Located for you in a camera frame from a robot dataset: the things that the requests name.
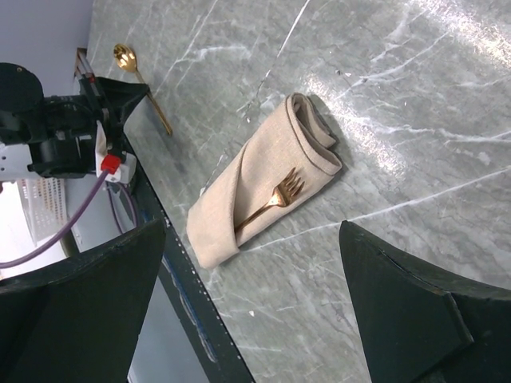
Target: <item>beige cloth napkin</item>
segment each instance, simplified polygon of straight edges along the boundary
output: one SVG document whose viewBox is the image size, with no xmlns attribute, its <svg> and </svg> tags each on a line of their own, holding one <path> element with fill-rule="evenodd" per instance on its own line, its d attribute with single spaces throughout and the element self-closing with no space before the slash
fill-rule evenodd
<svg viewBox="0 0 511 383">
<path fill-rule="evenodd" d="M 327 150 L 334 142 L 308 98 L 288 96 L 190 208 L 187 232 L 199 264 L 218 266 L 330 182 L 342 167 Z M 299 198 L 289 207 L 272 207 L 235 235 L 234 226 L 263 206 L 294 167 L 305 181 Z"/>
</svg>

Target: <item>grey marble countertop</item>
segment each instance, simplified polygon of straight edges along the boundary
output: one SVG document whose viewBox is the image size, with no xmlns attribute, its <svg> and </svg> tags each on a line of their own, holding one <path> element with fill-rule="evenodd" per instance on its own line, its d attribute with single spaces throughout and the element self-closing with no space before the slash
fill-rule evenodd
<svg viewBox="0 0 511 383">
<path fill-rule="evenodd" d="M 285 95 L 311 96 L 344 172 L 200 271 L 257 381 L 369 381 L 339 253 L 349 219 L 511 289 L 507 0 L 96 0 L 89 59 L 131 45 L 149 103 L 126 131 L 190 256 L 187 211 Z"/>
</svg>

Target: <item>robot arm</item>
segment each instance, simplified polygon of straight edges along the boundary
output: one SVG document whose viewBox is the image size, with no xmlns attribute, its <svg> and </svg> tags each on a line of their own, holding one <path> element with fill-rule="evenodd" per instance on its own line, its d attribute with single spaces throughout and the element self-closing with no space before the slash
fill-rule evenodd
<svg viewBox="0 0 511 383">
<path fill-rule="evenodd" d="M 0 63 L 0 182 L 80 178 L 97 171 L 98 152 L 123 161 L 124 176 L 111 181 L 129 181 L 133 170 L 126 167 L 134 168 L 134 157 L 122 152 L 123 128 L 149 87 L 95 77 L 92 71 L 79 82 L 80 95 L 44 97 L 34 74 Z"/>
</svg>

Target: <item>gold spoon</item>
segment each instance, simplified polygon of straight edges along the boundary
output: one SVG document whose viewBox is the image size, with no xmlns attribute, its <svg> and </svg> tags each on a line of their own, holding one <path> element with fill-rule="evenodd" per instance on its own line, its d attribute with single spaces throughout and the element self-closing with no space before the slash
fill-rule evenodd
<svg viewBox="0 0 511 383">
<path fill-rule="evenodd" d="M 137 76 L 138 81 L 145 84 L 144 78 L 142 78 L 142 75 L 137 68 L 137 56 L 135 55 L 135 52 L 133 52 L 131 48 L 124 44 L 116 44 L 113 47 L 113 56 L 115 57 L 115 61 L 117 62 L 117 65 L 119 65 L 119 68 L 125 70 L 126 72 L 135 73 L 135 76 Z M 148 91 L 147 97 L 153 103 L 154 109 L 156 109 L 156 112 L 160 117 L 161 123 L 163 124 L 163 126 L 165 126 L 165 129 L 167 129 L 167 133 L 171 136 L 172 128 L 170 127 L 170 124 L 165 118 L 165 115 L 163 114 L 163 111 L 161 110 L 160 106 L 154 99 L 151 90 Z"/>
</svg>

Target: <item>spoon bowl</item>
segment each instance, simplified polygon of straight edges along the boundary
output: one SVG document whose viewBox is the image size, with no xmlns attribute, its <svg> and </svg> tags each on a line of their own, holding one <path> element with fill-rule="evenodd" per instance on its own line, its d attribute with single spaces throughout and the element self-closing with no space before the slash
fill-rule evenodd
<svg viewBox="0 0 511 383">
<path fill-rule="evenodd" d="M 113 56 L 119 68 L 130 73 L 137 72 L 137 56 L 128 46 L 116 44 L 113 47 Z"/>
</svg>

